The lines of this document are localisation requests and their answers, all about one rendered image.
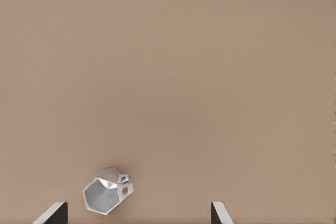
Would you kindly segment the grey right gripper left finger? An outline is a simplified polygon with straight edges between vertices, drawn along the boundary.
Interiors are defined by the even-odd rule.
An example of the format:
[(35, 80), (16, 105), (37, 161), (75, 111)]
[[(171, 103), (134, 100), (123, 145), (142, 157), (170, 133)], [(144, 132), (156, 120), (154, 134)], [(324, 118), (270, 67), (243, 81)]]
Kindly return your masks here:
[(65, 201), (53, 203), (32, 224), (68, 224), (68, 203)]

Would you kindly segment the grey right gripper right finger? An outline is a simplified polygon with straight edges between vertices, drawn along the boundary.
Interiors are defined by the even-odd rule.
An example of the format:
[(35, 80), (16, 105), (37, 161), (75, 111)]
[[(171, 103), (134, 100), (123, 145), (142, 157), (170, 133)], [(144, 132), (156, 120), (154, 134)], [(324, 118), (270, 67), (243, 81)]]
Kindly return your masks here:
[(211, 224), (234, 224), (225, 205), (220, 201), (211, 202)]

